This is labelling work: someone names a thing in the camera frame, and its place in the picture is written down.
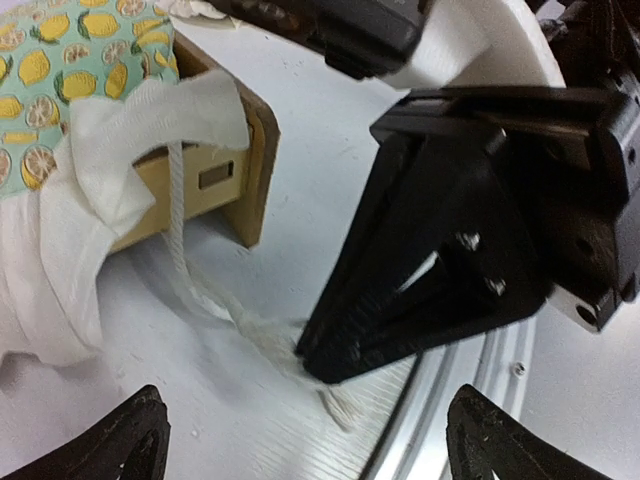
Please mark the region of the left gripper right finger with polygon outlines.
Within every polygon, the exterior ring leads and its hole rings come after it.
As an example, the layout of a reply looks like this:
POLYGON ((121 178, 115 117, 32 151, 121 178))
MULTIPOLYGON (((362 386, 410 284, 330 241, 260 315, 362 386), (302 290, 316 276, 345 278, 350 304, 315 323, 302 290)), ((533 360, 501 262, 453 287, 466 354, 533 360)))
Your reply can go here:
POLYGON ((446 440, 454 479, 601 479, 535 436, 469 384, 452 399, 446 440))

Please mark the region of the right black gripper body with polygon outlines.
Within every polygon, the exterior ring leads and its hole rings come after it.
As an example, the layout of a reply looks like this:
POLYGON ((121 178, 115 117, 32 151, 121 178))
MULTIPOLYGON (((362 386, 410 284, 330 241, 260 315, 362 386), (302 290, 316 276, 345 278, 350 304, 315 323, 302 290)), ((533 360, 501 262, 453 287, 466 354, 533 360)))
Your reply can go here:
POLYGON ((371 128, 508 142, 507 170, 556 307, 591 332, 639 293, 639 83, 450 87, 410 92, 371 128))

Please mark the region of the wooden pet bed frame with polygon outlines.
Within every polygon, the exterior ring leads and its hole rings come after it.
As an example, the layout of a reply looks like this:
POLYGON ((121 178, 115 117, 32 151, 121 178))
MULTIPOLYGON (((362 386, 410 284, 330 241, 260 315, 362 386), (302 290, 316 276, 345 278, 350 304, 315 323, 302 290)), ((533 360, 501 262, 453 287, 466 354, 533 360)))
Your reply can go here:
MULTIPOLYGON (((270 106, 236 80, 249 131, 250 145, 233 152, 206 145, 185 144, 185 217, 219 210, 246 248, 261 238, 267 197, 280 139, 270 106)), ((140 223, 116 242, 113 253, 169 227, 170 178, 167 150, 156 149, 136 162, 135 169, 156 199, 140 223)))

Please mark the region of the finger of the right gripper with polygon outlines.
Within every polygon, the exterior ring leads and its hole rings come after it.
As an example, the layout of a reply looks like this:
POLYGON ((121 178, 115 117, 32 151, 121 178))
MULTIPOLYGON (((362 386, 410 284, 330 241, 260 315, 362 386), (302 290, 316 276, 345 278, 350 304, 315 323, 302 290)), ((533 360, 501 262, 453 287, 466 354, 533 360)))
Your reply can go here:
POLYGON ((339 384, 528 318, 544 300, 495 158, 450 138, 391 137, 296 351, 313 378, 339 384))

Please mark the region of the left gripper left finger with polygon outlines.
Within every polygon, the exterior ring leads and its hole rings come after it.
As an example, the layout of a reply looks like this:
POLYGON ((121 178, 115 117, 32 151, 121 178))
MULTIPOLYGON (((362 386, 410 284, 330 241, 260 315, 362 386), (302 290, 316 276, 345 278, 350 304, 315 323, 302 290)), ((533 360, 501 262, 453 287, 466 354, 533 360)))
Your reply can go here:
POLYGON ((8 474, 8 479, 162 479, 170 424, 167 405, 146 385, 84 433, 8 474))

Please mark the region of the lemon print ruffled mattress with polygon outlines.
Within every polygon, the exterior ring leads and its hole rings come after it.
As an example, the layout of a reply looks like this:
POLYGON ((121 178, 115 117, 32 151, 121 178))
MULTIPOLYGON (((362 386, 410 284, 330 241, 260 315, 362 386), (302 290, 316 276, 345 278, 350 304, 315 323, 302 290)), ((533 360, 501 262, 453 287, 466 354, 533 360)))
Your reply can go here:
POLYGON ((98 352, 96 278, 155 205, 136 162, 166 148, 165 241, 184 302, 233 325, 349 429, 355 402, 303 371, 295 324, 264 323, 187 261, 183 146, 240 152, 249 132, 228 74, 180 78, 174 13, 145 1, 30 1, 2 13, 1 352, 53 366, 98 352))

